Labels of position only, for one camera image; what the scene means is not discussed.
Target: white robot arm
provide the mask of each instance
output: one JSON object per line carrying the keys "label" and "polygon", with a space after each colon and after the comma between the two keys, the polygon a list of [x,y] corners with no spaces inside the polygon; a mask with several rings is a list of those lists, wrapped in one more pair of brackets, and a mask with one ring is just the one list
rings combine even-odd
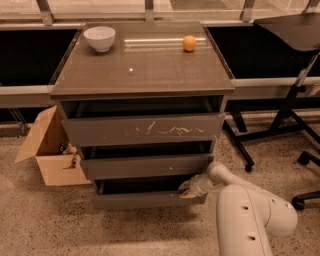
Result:
{"label": "white robot arm", "polygon": [[181,198],[222,189],[217,200],[217,230],[221,256],[272,256],[267,235],[286,236],[298,223],[294,207],[284,199],[232,174],[212,162],[207,172],[180,187]]}

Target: orange ball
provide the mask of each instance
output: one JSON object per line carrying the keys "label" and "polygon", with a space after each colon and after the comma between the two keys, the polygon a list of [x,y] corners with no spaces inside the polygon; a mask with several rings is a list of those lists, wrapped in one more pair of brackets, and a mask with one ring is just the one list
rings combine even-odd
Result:
{"label": "orange ball", "polygon": [[188,35],[183,38],[183,49],[187,52],[192,52],[196,46],[196,39],[194,36]]}

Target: gray dresser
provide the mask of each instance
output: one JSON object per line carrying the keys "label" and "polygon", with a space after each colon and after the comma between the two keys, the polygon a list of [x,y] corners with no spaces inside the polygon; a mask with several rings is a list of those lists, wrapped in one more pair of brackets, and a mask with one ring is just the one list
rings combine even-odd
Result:
{"label": "gray dresser", "polygon": [[[81,35],[50,95],[92,180],[98,209],[204,203],[179,185],[206,170],[234,86],[199,23],[106,23],[113,47]],[[182,38],[194,35],[193,52]]]}

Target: open cardboard box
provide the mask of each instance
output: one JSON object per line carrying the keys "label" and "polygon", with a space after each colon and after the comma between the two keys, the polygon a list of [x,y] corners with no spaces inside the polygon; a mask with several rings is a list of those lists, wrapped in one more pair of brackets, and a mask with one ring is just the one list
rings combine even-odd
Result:
{"label": "open cardboard box", "polygon": [[68,146],[69,139],[61,125],[59,111],[54,106],[39,113],[15,163],[35,157],[47,186],[90,184],[80,167],[79,155],[76,156],[75,168],[70,168],[73,154],[59,154],[61,143]]}

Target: speckled floor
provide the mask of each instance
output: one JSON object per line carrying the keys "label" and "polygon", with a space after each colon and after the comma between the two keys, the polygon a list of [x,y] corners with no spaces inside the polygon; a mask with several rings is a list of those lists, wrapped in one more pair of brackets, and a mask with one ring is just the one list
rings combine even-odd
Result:
{"label": "speckled floor", "polygon": [[[250,129],[268,124],[268,116],[246,116]],[[319,115],[308,118],[319,132]],[[217,256],[216,198],[204,205],[97,211],[93,188],[46,187],[34,159],[14,164],[21,138],[0,128],[0,255],[183,255]],[[291,201],[299,193],[319,189],[320,169],[296,162],[302,150],[317,145],[303,132],[245,144],[256,165],[244,161],[223,133],[215,157],[233,173]],[[306,203],[289,237],[270,237],[274,255],[320,255],[320,201]]]}

